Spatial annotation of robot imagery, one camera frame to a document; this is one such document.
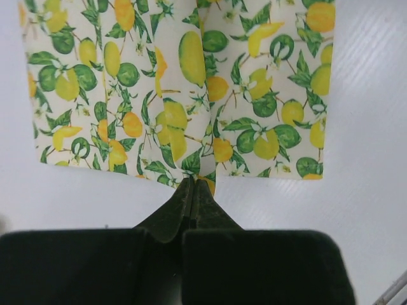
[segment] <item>green leaf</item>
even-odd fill
[[[109,1],[108,0],[97,0],[97,6],[98,6],[98,12],[99,13],[104,13],[107,11],[107,7],[109,6]]]
[[[110,123],[109,126],[107,127],[107,137],[109,139],[116,138],[116,120]]]
[[[237,137],[236,146],[241,154],[248,154],[253,151],[255,134],[256,132],[253,129],[249,129],[245,130]]]
[[[92,163],[92,165],[93,165],[93,169],[94,169],[94,170],[101,170],[101,169],[100,169],[100,165],[99,165],[99,161],[98,161],[98,159],[97,159],[97,155],[96,155],[96,154],[93,156],[93,163]]]
[[[34,139],[38,138],[38,128],[34,122],[32,122],[32,127],[34,129]]]
[[[317,111],[314,109],[315,105],[322,105],[324,107],[324,109],[326,109],[326,105],[324,104],[324,101],[311,90],[307,90],[307,99],[308,99],[308,104],[311,107],[311,110],[312,110],[312,112],[314,112],[314,114],[321,113],[321,111]]]
[[[60,31],[50,35],[54,49],[61,54],[70,54],[74,48],[74,36],[69,31]]]
[[[263,170],[261,173],[259,173],[257,175],[257,177],[261,177],[261,178],[269,178],[270,177],[270,173],[272,172],[272,168],[266,168],[265,170]]]
[[[58,60],[50,52],[41,51],[31,54],[28,63],[32,65],[52,65],[52,60]]]
[[[95,117],[99,122],[102,119],[107,119],[107,110],[105,102],[97,102],[94,107]]]
[[[140,74],[134,64],[124,62],[120,65],[117,79],[123,86],[133,87],[139,81]]]
[[[142,101],[142,106],[141,106],[141,118],[144,122],[144,124],[149,125],[150,124],[150,118],[148,117],[148,99],[150,98],[151,94],[153,91],[150,91],[147,93],[147,95],[144,97],[144,100]]]
[[[195,8],[190,16],[184,18],[183,22],[186,24],[192,24],[199,29],[198,8]]]
[[[46,163],[46,155],[48,154],[48,151],[50,150],[51,146],[47,146],[43,153],[41,154],[41,159],[39,159],[40,162]]]
[[[87,139],[85,138],[76,138],[75,140],[72,141],[71,144],[71,151],[75,156],[78,156],[82,159],[86,159],[87,156],[89,156],[90,153],[90,145]]]
[[[229,161],[230,162],[236,161],[236,166],[238,168],[241,167],[242,165],[244,165],[245,166],[244,172],[245,173],[250,173],[249,168],[247,167],[247,164],[244,161],[244,158],[241,155],[239,155],[239,153],[237,151],[233,151],[233,154],[232,154]]]
[[[247,35],[241,35],[241,36],[230,35],[230,37],[233,40],[236,40],[236,41],[247,41],[247,40],[249,40],[249,36],[247,36]]]
[[[190,154],[188,157],[183,159],[181,168],[183,170],[189,170],[190,172],[193,172],[198,175],[199,171],[201,170],[201,160],[200,160],[201,150],[202,148],[198,149],[193,154]]]
[[[321,174],[322,172],[317,160],[304,157],[300,158],[296,164],[297,172],[301,177],[308,175],[309,173]]]
[[[24,2],[25,6],[31,13],[37,13],[37,5],[34,0],[24,0]]]
[[[310,122],[303,123],[303,122],[298,122],[296,120],[293,120],[293,122],[296,126],[302,128],[302,129],[311,129],[311,127],[312,127],[312,124]]]
[[[288,79],[300,87],[311,87],[311,75],[308,73],[298,72],[297,74],[289,76]]]
[[[305,74],[310,74],[310,69],[308,68],[308,64],[304,59],[303,50],[300,50],[300,55],[298,56],[297,72],[303,72]]]
[[[92,137],[92,142],[99,150],[103,162],[105,162],[107,156],[109,155],[109,144],[103,142],[99,137]]]
[[[291,125],[278,125],[274,131],[279,138],[279,143],[283,148],[290,149],[301,142],[301,136]]]
[[[93,90],[97,85],[96,76],[87,65],[78,64],[74,66],[74,71],[78,77],[78,83],[85,91]]]
[[[276,93],[269,92],[265,96],[252,101],[255,115],[261,118],[268,118],[273,115],[277,108]]]
[[[127,175],[127,166],[126,163],[122,164],[122,165],[114,165],[113,171],[115,173],[124,173],[125,175]]]
[[[131,150],[131,148],[133,148],[135,139],[123,139],[123,140],[120,140],[119,143],[121,144],[121,146],[123,146],[125,151],[128,152]]]
[[[279,154],[281,156],[283,156],[288,162],[290,162],[290,156],[288,155],[288,153],[284,147],[280,146]]]
[[[213,54],[204,55],[205,56],[205,68],[206,68],[206,77],[210,78],[215,76],[219,71],[216,67],[216,58]]]
[[[44,93],[37,88],[35,98],[38,99],[39,101],[39,106],[42,107],[42,105],[46,104],[46,111],[49,113],[52,113],[52,110],[50,108],[50,103],[48,103],[48,100],[46,99]]]
[[[294,40],[287,34],[279,35],[270,44],[270,55],[281,60],[288,60],[294,51]]]
[[[235,131],[235,130],[247,130],[252,129],[252,124],[256,124],[251,118],[240,118],[232,121],[223,130]]]
[[[229,39],[220,30],[208,30],[202,37],[202,47],[206,52],[220,52],[228,43]]]
[[[170,146],[161,146],[161,153],[163,155],[163,159],[166,162],[166,164],[168,164],[169,167],[171,168],[177,168],[175,163],[174,163],[174,159],[172,157],[172,151],[171,151],[171,147]]]
[[[50,92],[55,89],[55,72],[57,68],[53,65],[46,65],[38,73],[38,82],[41,89],[45,92]]]
[[[108,32],[105,36],[113,38],[123,38],[126,36],[126,32],[121,29],[119,24],[115,24],[110,32]]]
[[[89,105],[89,99],[86,95],[86,91],[82,87],[79,87],[79,96]]]
[[[156,173],[166,173],[167,168],[161,161],[153,161],[149,165],[145,167],[146,170],[151,170],[152,172]]]
[[[233,84],[235,84],[235,85],[239,85],[242,82],[242,77],[240,75],[240,61],[244,55],[245,55],[245,53],[241,54],[241,56],[239,56],[236,59],[235,63],[233,64],[231,73],[230,73],[231,80],[233,81]]]
[[[170,186],[170,179],[167,177],[167,175],[160,175],[157,178],[157,182],[165,184],[166,186]]]
[[[148,0],[136,0],[139,12],[144,14],[148,12]]]

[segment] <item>yellow fruit print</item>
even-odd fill
[[[307,13],[307,24],[316,32],[332,31],[335,28],[335,5],[325,2],[311,5]]]
[[[79,57],[82,64],[89,68],[92,68],[91,62],[96,64],[96,46],[89,38],[85,38],[79,44]]]
[[[125,148],[116,140],[109,141],[109,170],[114,171],[115,165],[123,165],[127,161]]]
[[[250,83],[255,83],[256,86],[249,90],[250,96],[253,100],[264,97],[273,85],[273,78],[267,79],[267,70],[264,68],[254,71],[250,75]]]
[[[311,89],[314,93],[325,96],[329,94],[329,84],[331,79],[331,64],[321,65],[312,74]]]
[[[28,72],[28,89],[30,97],[34,97],[37,92],[37,85],[31,72]]]
[[[229,140],[214,138],[214,154],[218,163],[229,161],[233,155],[233,148]]]
[[[123,31],[129,31],[133,27],[135,13],[130,0],[114,0],[114,14]]]
[[[326,119],[316,122],[311,126],[310,141],[311,144],[319,149],[324,148],[325,143],[325,124]]]
[[[107,119],[102,119],[99,121],[99,124],[97,125],[97,134],[103,142],[109,142],[107,137]]]
[[[82,130],[82,127],[63,126],[59,128],[52,136],[52,144],[56,151],[61,151],[64,145],[64,139],[73,137]]]
[[[179,43],[178,55],[184,77],[202,88],[206,81],[205,59],[201,38],[196,32],[190,30],[184,34]]]
[[[229,84],[220,76],[213,76],[208,78],[208,94],[209,102],[216,102],[221,100],[228,93]]]
[[[274,130],[266,132],[267,140],[263,137],[258,137],[254,143],[254,154],[264,160],[270,160],[279,153],[279,140]]]
[[[40,161],[321,179],[336,1],[289,2],[19,0]]]
[[[142,123],[139,117],[133,112],[126,113],[123,117],[123,129],[129,137],[140,137],[142,134]]]
[[[112,77],[116,78],[120,69],[120,51],[117,44],[109,41],[104,47],[104,64],[106,72]]]
[[[57,77],[55,82],[55,92],[57,95],[66,100],[71,101],[79,95],[79,82],[74,69],[66,71],[68,79],[63,74]]]
[[[281,118],[285,124],[296,126],[294,121],[302,122],[304,119],[304,109],[297,100],[288,100],[281,109]]]
[[[274,35],[283,25],[284,22],[260,25],[249,37],[248,43],[250,56],[258,56],[260,52],[261,41]]]

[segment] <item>white table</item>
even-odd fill
[[[407,1],[336,2],[324,180],[220,177],[216,199],[247,229],[330,234],[359,304],[370,305],[407,269]],[[157,209],[172,189],[36,161],[15,1],[2,1],[0,24],[0,214],[7,229],[130,227]]]

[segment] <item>floral pattern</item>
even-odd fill
[[[320,179],[334,0],[25,0],[43,163]]]

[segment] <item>white surface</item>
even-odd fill
[[[370,305],[407,269],[407,1],[336,2],[324,180],[220,177],[216,199],[247,229],[330,234],[359,304]],[[35,160],[17,6],[2,4],[0,214],[8,229],[137,224],[173,190]]]

